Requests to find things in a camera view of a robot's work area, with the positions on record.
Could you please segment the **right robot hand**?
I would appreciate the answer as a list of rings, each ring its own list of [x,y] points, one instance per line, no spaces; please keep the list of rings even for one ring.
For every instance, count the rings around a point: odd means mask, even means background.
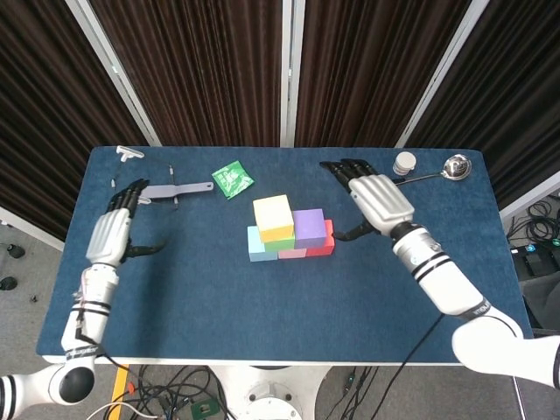
[[[321,161],[319,165],[338,180],[363,215],[363,222],[350,231],[333,232],[336,240],[351,242],[374,233],[395,242],[417,227],[413,222],[414,207],[390,178],[366,160],[342,158]]]

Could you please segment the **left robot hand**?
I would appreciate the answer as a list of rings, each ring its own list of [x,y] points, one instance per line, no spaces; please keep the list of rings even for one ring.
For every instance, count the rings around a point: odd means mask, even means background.
[[[116,268],[128,258],[154,255],[165,247],[166,241],[152,246],[134,246],[131,243],[131,222],[141,192],[149,183],[148,179],[137,179],[109,200],[106,212],[95,223],[87,247],[86,258],[91,264]]]

